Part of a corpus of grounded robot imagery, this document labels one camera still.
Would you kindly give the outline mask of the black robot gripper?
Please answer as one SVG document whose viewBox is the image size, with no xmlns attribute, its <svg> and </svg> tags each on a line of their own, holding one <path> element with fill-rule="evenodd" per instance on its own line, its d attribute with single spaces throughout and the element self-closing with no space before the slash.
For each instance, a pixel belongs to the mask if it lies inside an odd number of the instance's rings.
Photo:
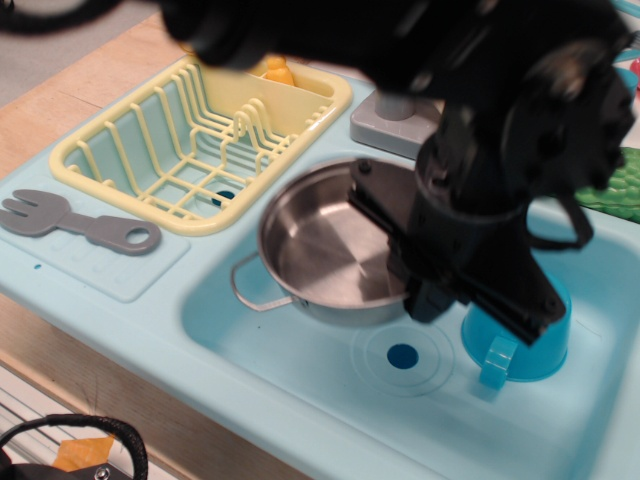
<svg viewBox="0 0 640 480">
<path fill-rule="evenodd" d="M 559 294 L 532 255 L 527 210 L 470 215 L 441 189 L 420 186 L 406 166 L 356 159 L 349 201 L 388 235 L 389 265 L 405 280 L 403 307 L 431 323 L 456 303 L 481 308 L 531 345 L 565 314 Z"/>
</svg>

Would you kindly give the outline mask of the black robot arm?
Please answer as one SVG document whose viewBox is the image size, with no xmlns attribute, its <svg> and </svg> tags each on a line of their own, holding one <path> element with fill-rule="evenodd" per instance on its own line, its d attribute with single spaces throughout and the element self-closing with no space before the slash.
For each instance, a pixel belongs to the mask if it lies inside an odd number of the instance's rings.
<svg viewBox="0 0 640 480">
<path fill-rule="evenodd" d="M 164 1 L 169 33 L 213 66 L 267 53 L 356 68 L 445 103 L 412 170 L 350 164 L 352 204 L 390 237 L 404 307 L 429 322 L 471 302 L 525 343 L 564 315 L 532 257 L 531 201 L 604 187 L 632 116 L 612 68 L 631 34 L 607 1 L 342 1 L 338 24 L 292 1 Z"/>
</svg>

